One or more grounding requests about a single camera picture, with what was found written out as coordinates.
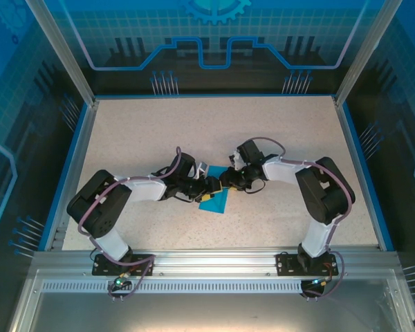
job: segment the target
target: teal fabric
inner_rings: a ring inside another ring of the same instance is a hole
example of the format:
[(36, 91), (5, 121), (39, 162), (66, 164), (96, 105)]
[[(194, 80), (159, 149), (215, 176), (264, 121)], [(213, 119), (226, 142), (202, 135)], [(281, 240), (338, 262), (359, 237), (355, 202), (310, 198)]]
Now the teal fabric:
[[(220, 175), (227, 169), (227, 167), (223, 166), (209, 166), (209, 169), (207, 170), (207, 175), (219, 178)], [(216, 213), (224, 213), (227, 199), (228, 189), (223, 189), (222, 192), (216, 193), (213, 199), (210, 199), (206, 202), (201, 202), (199, 209)]]

